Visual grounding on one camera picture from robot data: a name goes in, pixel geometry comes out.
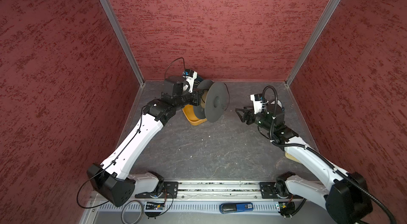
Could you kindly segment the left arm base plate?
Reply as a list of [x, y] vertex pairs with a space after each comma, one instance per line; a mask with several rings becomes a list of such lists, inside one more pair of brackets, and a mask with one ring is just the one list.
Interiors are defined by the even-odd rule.
[[179, 188], [179, 182], [164, 181], [159, 184], [159, 187], [153, 192], [144, 192], [136, 194], [134, 198], [136, 199], [151, 199], [151, 200], [164, 200], [166, 196], [170, 199], [177, 198]]

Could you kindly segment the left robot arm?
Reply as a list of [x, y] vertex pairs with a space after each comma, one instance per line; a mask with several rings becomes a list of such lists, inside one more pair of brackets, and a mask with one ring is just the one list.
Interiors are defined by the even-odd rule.
[[130, 170], [144, 148], [178, 110], [200, 104], [203, 91], [198, 89], [197, 77], [196, 72], [185, 71], [182, 76], [166, 78], [161, 97], [142, 107], [139, 121], [118, 148], [101, 164], [88, 168], [86, 173], [93, 189], [108, 202], [121, 207], [134, 193], [151, 193], [160, 188], [163, 178], [158, 174], [147, 172], [129, 178]]

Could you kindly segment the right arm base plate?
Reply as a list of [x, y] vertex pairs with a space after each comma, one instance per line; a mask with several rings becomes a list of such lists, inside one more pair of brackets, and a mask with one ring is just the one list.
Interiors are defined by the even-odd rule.
[[263, 199], [279, 199], [275, 182], [260, 182], [260, 193]]

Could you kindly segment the grey cable spool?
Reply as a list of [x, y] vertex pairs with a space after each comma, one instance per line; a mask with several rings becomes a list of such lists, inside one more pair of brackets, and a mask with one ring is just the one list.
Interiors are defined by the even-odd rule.
[[199, 119], [207, 119], [211, 123], [218, 121], [230, 100], [226, 84], [206, 79], [197, 86], [197, 89], [205, 91], [205, 94], [202, 97], [204, 102], [193, 107], [195, 116]]

